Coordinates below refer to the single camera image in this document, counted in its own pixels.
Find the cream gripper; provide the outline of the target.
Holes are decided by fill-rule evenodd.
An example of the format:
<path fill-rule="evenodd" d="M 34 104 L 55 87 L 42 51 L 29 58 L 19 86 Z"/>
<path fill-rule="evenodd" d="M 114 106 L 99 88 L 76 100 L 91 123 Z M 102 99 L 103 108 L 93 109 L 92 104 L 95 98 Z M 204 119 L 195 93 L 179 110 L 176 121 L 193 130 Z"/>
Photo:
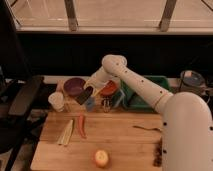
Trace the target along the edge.
<path fill-rule="evenodd" d="M 103 84 L 86 83 L 84 85 L 84 93 L 87 97 L 95 97 L 103 87 Z"/>

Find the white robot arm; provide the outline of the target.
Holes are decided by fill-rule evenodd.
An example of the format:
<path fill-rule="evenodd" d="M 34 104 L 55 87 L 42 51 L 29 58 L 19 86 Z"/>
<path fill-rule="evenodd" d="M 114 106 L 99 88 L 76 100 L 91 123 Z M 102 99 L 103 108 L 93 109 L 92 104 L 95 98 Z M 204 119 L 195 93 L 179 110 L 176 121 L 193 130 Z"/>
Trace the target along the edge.
<path fill-rule="evenodd" d="M 106 55 L 86 82 L 95 96 L 113 77 L 125 82 L 162 116 L 162 171 L 213 171 L 213 117 L 191 92 L 171 93 L 127 68 L 120 55 Z"/>

